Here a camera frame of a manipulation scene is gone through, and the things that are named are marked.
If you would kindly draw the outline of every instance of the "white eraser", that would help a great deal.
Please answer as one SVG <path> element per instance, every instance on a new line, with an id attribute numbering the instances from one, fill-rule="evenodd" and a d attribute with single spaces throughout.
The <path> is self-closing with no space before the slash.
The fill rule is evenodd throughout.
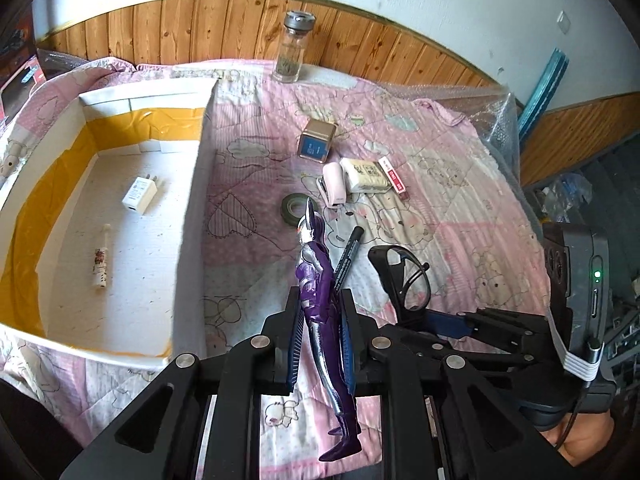
<path id="1" fill-rule="evenodd" d="M 142 215 L 157 191 L 158 188 L 153 179 L 137 176 L 133 186 L 122 199 L 122 203 Z"/>
<path id="2" fill-rule="evenodd" d="M 349 193 L 386 193 L 391 187 L 378 165 L 370 160 L 341 158 L 344 181 Z"/>

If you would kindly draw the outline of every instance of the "roll of green tape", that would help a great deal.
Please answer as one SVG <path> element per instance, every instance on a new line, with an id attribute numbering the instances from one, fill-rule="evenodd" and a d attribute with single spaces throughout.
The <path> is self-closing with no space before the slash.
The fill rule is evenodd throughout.
<path id="1" fill-rule="evenodd" d="M 298 227 L 298 222 L 305 214 L 306 199 L 311 198 L 304 193 L 291 193 L 282 199 L 280 215 L 282 219 L 293 227 Z M 318 211 L 318 204 L 311 198 L 314 211 Z"/>

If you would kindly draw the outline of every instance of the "cartoon print fabric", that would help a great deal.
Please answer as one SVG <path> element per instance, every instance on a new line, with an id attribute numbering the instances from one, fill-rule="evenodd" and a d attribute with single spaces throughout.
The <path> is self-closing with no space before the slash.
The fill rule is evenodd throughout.
<path id="1" fill-rule="evenodd" d="M 205 328 L 210 355 L 259 333 L 283 309 L 299 253 L 295 229 L 280 217 L 294 192 L 322 204 L 321 165 L 298 158 L 308 118 L 335 121 L 330 160 L 386 155 L 410 199 L 391 190 L 354 194 L 338 210 L 322 208 L 331 260 L 337 263 L 353 227 L 365 233 L 345 286 L 356 309 L 379 325 L 395 313 L 367 259 L 374 244 L 401 244 L 430 263 L 431 308 L 446 312 L 492 306 L 542 314 L 548 302 L 543 254 L 529 222 L 473 126 L 427 99 L 408 102 L 354 78 L 350 88 L 281 85 L 270 63 L 219 60 L 137 68 L 108 59 L 47 82 L 18 116 L 29 148 L 78 92 L 146 79 L 215 76 L 216 157 L 203 219 Z M 29 118 L 42 117 L 37 124 Z M 380 403 L 358 399 L 364 452 L 335 463 L 317 460 L 336 422 L 315 372 L 304 332 L 300 373 L 289 397 L 263 397 L 260 477 L 315 479 L 380 460 Z M 0 370 L 28 387 L 87 444 L 152 375 L 95 364 L 0 334 Z"/>

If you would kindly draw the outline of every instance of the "glass jar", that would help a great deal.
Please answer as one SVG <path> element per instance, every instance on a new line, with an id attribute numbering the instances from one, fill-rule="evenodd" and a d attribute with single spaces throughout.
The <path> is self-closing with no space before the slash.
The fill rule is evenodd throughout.
<path id="1" fill-rule="evenodd" d="M 276 66 L 271 76 L 281 83 L 295 83 L 305 55 L 308 34 L 313 30 L 316 17 L 301 10 L 288 10 L 282 23 Z"/>

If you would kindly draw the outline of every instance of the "small box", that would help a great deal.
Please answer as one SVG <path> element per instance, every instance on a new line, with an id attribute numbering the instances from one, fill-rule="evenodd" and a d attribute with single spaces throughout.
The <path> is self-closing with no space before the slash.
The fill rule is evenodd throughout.
<path id="1" fill-rule="evenodd" d="M 122 199 L 122 203 L 129 209 L 133 209 L 133 211 L 143 215 L 157 191 L 158 188 L 153 179 L 148 176 L 147 178 L 137 176 L 133 186 L 129 188 L 129 191 Z"/>
<path id="2" fill-rule="evenodd" d="M 324 163 L 329 155 L 335 130 L 335 124 L 315 119 L 309 120 L 300 135 L 298 155 L 302 158 Z"/>
<path id="3" fill-rule="evenodd" d="M 342 158 L 344 180 L 349 193 L 386 193 L 391 187 L 380 167 L 370 160 Z"/>
<path id="4" fill-rule="evenodd" d="M 380 164 L 380 168 L 385 172 L 386 176 L 391 182 L 391 185 L 398 193 L 400 200 L 409 200 L 409 194 L 407 193 L 406 187 L 404 186 L 404 182 L 400 179 L 398 172 L 391 164 L 391 161 L 386 158 L 386 156 L 382 157 L 378 163 Z"/>

